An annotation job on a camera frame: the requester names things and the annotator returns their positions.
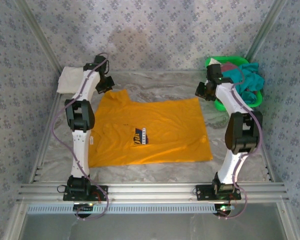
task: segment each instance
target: patterned wallpaper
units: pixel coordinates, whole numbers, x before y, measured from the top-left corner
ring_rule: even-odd
[[[256,56],[265,75],[264,141],[300,225],[300,0],[289,0]]]
[[[27,0],[62,66],[109,52],[112,70],[202,69],[247,53],[273,0]]]
[[[57,75],[12,0],[0,0],[0,239],[29,180]]]

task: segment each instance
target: green basket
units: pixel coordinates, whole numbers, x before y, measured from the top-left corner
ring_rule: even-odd
[[[230,62],[230,63],[232,63],[236,66],[240,66],[241,64],[248,64],[249,63],[246,59],[244,59],[243,57],[240,57],[240,56],[212,56],[212,57],[209,57],[205,61],[205,67],[207,67],[209,65],[211,58],[217,60],[221,64],[225,64],[227,62]],[[260,91],[257,91],[256,92],[256,101],[255,101],[255,103],[248,104],[248,106],[250,108],[256,108],[261,103],[262,103],[262,95],[261,95]],[[219,102],[218,100],[214,101],[214,106],[218,111],[225,111],[226,110],[225,106],[221,102]]]

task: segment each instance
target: teal cloth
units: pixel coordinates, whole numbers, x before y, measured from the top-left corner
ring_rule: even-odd
[[[258,75],[258,63],[245,63],[239,66],[243,72],[244,83],[235,87],[239,95],[246,104],[254,104],[257,101],[257,96],[253,93],[264,87],[265,80]],[[242,74],[236,68],[222,73],[223,77],[231,78],[233,83],[242,82]]]

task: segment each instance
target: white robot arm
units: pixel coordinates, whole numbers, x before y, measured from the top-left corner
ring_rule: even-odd
[[[81,90],[83,88],[82,93],[78,91],[72,98],[75,99],[79,94],[79,98],[77,101],[87,101],[88,103],[91,101],[92,95],[96,89],[97,84],[100,81],[100,74],[99,72],[95,71],[89,76],[89,80],[85,83],[85,79],[88,77],[88,74],[91,70],[85,70],[83,72],[83,80],[79,87]],[[90,138],[91,130],[83,131],[81,129],[75,129],[72,131],[72,138],[73,138],[73,151],[76,155],[77,159],[79,160],[79,164],[82,167],[85,174],[89,175],[89,166],[88,166],[88,151],[89,151],[89,138]],[[73,158],[71,175],[74,178],[81,178],[83,173],[78,168],[78,164],[76,160]]]
[[[115,85],[111,76],[105,76],[106,68],[106,58],[101,55],[97,55],[93,63],[87,63],[83,67],[83,79],[78,92],[72,99],[67,99],[64,103],[68,106],[65,113],[68,126],[72,130],[73,153],[77,158],[76,161],[73,157],[71,175],[63,195],[64,201],[95,200],[96,196],[92,196],[92,193],[97,193],[101,198],[104,198],[104,194],[99,192],[96,186],[91,185],[86,176],[90,174],[88,165],[89,140],[91,129],[95,125],[95,115],[90,101],[95,90],[99,94],[105,93]]]
[[[207,67],[207,82],[205,84],[200,82],[195,92],[196,96],[207,101],[220,100],[230,116],[224,138],[227,147],[224,162],[215,174],[212,185],[196,186],[199,201],[231,200],[231,197],[241,199],[240,191],[235,189],[234,182],[237,182],[247,153],[253,152],[259,143],[257,124],[246,110],[253,113],[260,125],[262,114],[259,111],[252,111],[235,89],[232,93],[233,86],[234,83],[230,78],[223,77],[220,64],[212,64]]]

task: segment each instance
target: marble surface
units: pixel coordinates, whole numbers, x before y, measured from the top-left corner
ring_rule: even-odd
[[[160,102],[194,98],[200,81],[205,79],[205,72],[112,72],[114,91],[127,89],[130,98],[136,102]],[[65,99],[73,94],[61,96],[59,109]],[[102,94],[94,93],[91,101],[93,111],[97,110]],[[98,167],[90,169],[90,176],[98,182],[210,182],[220,169],[226,155],[224,135],[229,116],[226,112],[215,109],[213,102],[200,99],[201,110],[208,132],[212,161],[160,163]],[[71,131],[66,115],[58,117],[55,124],[56,135],[72,145]],[[239,181],[268,181],[267,171],[261,154],[249,157],[244,163]],[[41,182],[67,181],[72,167],[72,155],[53,136],[42,162]]]

